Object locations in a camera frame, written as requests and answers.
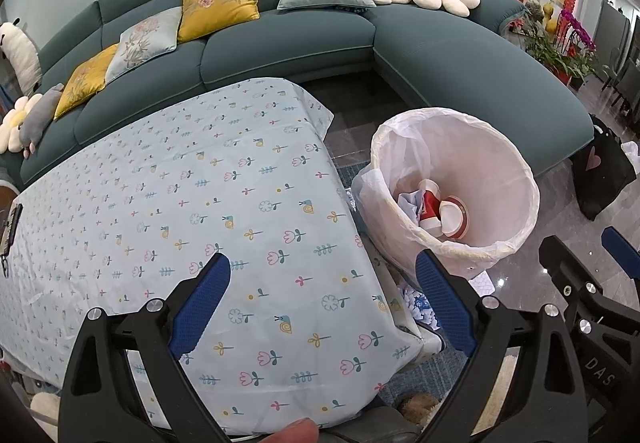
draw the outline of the white floral tablecloth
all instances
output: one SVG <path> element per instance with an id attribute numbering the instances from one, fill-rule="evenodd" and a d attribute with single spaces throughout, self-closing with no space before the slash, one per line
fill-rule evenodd
<path id="1" fill-rule="evenodd" d="M 231 284 L 191 383 L 230 434 L 356 415 L 423 346 L 396 328 L 301 87 L 252 79 L 156 112 L 27 188 L 0 285 L 0 346 L 62 386 L 92 307 L 133 312 L 221 251 Z M 148 415 L 166 425 L 136 354 Z"/>

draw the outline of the sofa armrest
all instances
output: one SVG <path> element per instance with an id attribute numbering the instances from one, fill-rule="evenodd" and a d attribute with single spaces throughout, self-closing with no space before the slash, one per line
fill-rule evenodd
<path id="1" fill-rule="evenodd" d="M 504 29 L 527 12 L 519 0 L 480 0 L 480 6 L 471 10 L 469 20 L 502 35 Z"/>
<path id="2" fill-rule="evenodd" d="M 9 181 L 20 192 L 24 190 L 24 183 L 22 183 L 22 178 L 20 177 L 20 167 L 22 167 L 23 160 L 22 152 L 6 151 L 0 154 L 0 179 Z"/>

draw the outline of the potted plant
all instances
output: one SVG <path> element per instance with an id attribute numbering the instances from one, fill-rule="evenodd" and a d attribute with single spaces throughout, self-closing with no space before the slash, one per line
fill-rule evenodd
<path id="1" fill-rule="evenodd" d="M 558 28 L 552 36 L 531 15 L 524 17 L 519 31 L 524 35 L 524 50 L 565 86 L 572 78 L 582 85 L 584 78 L 595 72 L 592 67 L 595 44 L 567 10 L 561 11 Z"/>

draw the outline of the gray plush toy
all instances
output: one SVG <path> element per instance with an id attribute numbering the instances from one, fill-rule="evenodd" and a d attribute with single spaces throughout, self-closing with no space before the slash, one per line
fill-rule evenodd
<path id="1" fill-rule="evenodd" d="M 24 157 L 28 158 L 30 153 L 34 153 L 42 133 L 47 128 L 62 97 L 65 89 L 63 84 L 51 87 L 43 97 L 33 106 L 24 122 L 20 126 L 20 143 L 24 145 Z"/>

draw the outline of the pink heart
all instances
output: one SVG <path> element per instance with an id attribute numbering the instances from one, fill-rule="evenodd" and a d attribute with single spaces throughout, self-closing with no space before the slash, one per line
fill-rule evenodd
<path id="1" fill-rule="evenodd" d="M 602 159 L 596 154 L 596 148 L 591 147 L 591 152 L 589 153 L 589 159 L 587 160 L 587 168 L 585 169 L 585 171 L 589 171 L 592 168 L 599 167 L 600 163 L 602 163 Z"/>

